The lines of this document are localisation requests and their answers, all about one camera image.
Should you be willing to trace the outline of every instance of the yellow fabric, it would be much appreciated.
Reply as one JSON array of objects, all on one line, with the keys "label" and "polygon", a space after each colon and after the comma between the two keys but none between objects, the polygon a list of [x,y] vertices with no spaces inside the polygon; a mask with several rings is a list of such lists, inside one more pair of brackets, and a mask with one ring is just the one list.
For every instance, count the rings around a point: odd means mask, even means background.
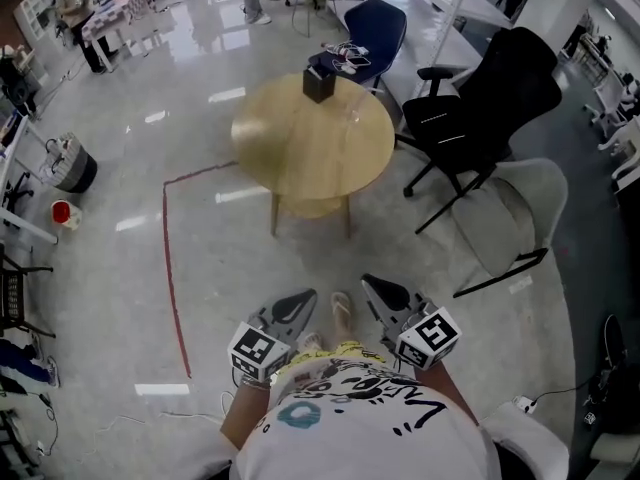
[{"label": "yellow fabric", "polygon": [[286,372],[292,366],[304,363],[305,361],[309,361],[310,359],[318,359],[322,357],[364,357],[367,359],[380,361],[381,363],[386,363],[385,359],[382,356],[374,354],[373,352],[369,352],[359,341],[345,341],[343,343],[340,343],[340,345],[338,345],[333,352],[329,350],[319,349],[302,350],[291,360],[288,365],[283,366],[278,373],[280,374]]}]

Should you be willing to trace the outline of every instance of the light gray chair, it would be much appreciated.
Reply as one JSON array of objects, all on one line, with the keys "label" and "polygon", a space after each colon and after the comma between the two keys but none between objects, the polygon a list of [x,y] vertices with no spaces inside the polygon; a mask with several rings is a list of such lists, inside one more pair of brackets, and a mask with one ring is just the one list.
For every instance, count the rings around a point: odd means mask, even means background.
[{"label": "light gray chair", "polygon": [[536,266],[547,254],[567,202],[567,180],[546,158],[501,162],[481,187],[456,201],[453,218],[492,279],[460,297]]}]

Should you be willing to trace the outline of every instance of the navy blue chair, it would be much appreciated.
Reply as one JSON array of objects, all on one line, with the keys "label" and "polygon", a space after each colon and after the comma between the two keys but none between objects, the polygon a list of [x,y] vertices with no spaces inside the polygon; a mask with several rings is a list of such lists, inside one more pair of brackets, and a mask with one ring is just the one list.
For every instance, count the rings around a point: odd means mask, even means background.
[{"label": "navy blue chair", "polygon": [[406,14],[382,0],[366,0],[344,15],[344,21],[349,29],[349,40],[369,50],[365,57],[370,66],[359,67],[355,74],[336,70],[334,60],[340,57],[329,52],[322,52],[309,59],[309,64],[322,64],[330,71],[336,71],[338,76],[348,78],[357,84],[364,84],[375,79],[374,89],[378,86],[380,75],[387,71],[402,46],[407,31]]}]

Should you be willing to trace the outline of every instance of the chair armrest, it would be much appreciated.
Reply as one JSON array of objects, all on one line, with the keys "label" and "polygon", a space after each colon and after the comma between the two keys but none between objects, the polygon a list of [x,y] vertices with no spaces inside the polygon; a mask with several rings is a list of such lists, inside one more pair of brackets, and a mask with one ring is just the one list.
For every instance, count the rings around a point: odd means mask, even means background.
[{"label": "chair armrest", "polygon": [[446,80],[453,78],[453,73],[447,68],[422,68],[418,70],[418,76],[426,82],[427,80]]}]

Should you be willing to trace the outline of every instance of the white t-shirt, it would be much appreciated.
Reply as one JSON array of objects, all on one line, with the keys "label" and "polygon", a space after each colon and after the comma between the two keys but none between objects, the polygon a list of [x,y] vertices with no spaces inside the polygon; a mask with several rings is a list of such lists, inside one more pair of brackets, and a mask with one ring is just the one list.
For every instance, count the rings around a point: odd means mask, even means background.
[{"label": "white t-shirt", "polygon": [[222,434],[189,480],[494,480],[495,448],[451,400],[379,362],[315,359],[272,388],[242,450]]}]

